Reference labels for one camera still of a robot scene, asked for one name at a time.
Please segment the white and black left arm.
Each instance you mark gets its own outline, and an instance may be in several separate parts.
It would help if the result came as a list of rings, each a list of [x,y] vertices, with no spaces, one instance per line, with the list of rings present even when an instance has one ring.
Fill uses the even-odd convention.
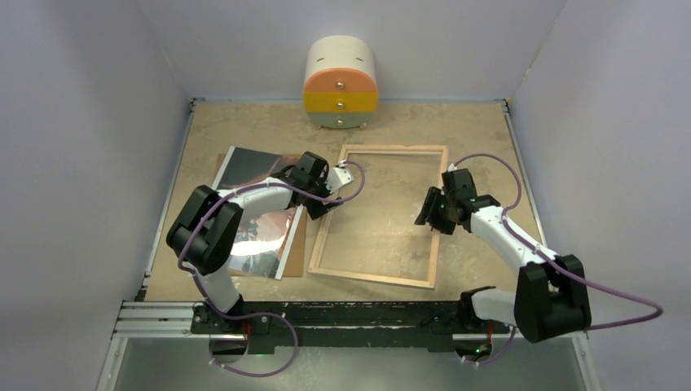
[[[187,199],[165,238],[211,309],[221,332],[240,328],[244,301],[228,272],[236,234],[251,219],[269,212],[304,207],[317,219],[343,204],[336,193],[354,181],[345,162],[330,165],[313,152],[268,174],[259,182],[232,190],[198,186]]]

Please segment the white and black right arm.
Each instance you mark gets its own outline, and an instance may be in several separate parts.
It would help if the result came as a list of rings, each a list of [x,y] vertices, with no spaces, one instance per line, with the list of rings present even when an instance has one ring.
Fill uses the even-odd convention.
[[[488,244],[517,276],[514,292],[494,286],[460,295],[457,319],[470,332],[488,321],[516,327],[532,343],[588,329],[592,313],[582,262],[529,236],[491,195],[479,195],[468,169],[450,166],[428,189],[417,226],[451,235],[458,226]]]

